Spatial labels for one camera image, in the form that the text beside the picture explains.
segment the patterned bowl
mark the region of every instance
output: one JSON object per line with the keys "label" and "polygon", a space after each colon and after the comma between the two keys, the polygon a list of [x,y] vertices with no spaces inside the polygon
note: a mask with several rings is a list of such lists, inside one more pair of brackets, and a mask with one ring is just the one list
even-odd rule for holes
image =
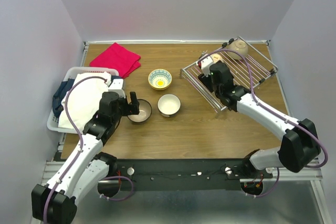
{"label": "patterned bowl", "polygon": [[172,83],[172,75],[164,69],[155,69],[148,76],[148,82],[153,89],[164,90]]}

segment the dark blue cloth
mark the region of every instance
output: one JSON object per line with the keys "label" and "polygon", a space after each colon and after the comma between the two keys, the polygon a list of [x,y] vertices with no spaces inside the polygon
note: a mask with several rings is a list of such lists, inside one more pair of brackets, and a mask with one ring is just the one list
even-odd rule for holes
{"label": "dark blue cloth", "polygon": [[52,107],[54,116],[59,118],[61,112],[63,111],[63,106],[61,105],[63,98],[66,96],[67,92],[72,88],[74,79],[68,79],[67,81],[63,81],[59,86],[58,90],[52,97]]}

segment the white cloth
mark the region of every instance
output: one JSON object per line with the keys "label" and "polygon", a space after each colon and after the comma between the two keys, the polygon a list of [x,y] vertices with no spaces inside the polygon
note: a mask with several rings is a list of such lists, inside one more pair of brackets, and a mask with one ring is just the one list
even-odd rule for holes
{"label": "white cloth", "polygon": [[[111,80],[111,75],[104,73],[81,73],[78,74],[74,85],[80,80],[89,76],[100,76]],[[108,86],[101,79],[89,79],[79,84],[71,92],[68,99],[68,111],[76,127],[83,132],[84,126],[91,120],[93,115],[99,109],[99,101],[104,92],[108,91]],[[58,121],[58,127],[73,129],[67,114],[65,113],[65,98],[62,100],[64,110],[61,112]]]}

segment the red cloth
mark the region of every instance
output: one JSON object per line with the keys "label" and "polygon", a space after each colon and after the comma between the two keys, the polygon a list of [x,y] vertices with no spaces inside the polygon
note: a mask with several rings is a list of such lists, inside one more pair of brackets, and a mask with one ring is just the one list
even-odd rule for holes
{"label": "red cloth", "polygon": [[90,62],[90,67],[116,69],[119,76],[124,79],[141,66],[138,60],[140,60],[140,55],[128,51],[118,43],[114,43]]}

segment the wooden table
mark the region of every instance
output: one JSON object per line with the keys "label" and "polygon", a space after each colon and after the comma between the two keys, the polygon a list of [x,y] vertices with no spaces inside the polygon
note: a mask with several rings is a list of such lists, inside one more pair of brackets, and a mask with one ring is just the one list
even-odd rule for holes
{"label": "wooden table", "polygon": [[[218,44],[123,46],[141,56],[141,67],[126,78],[125,91],[128,95],[135,91],[139,99],[148,100],[153,113],[146,123],[140,125],[122,118],[119,128],[104,146],[104,152],[117,158],[241,158],[257,148],[279,146],[280,141],[267,129],[243,114],[226,110],[223,116],[215,119],[210,104],[187,80],[179,79],[181,68],[198,59],[202,51],[218,48]],[[254,46],[269,57],[266,45]],[[90,45],[85,66],[89,66],[90,61],[108,47]],[[148,74],[157,68],[166,69],[173,76],[171,86],[164,91],[156,91],[148,84]],[[182,104],[174,118],[164,118],[157,110],[159,98],[168,93],[177,95]],[[286,113],[276,77],[265,81],[256,89],[256,94]],[[77,142],[77,135],[67,134],[61,157],[67,158]]]}

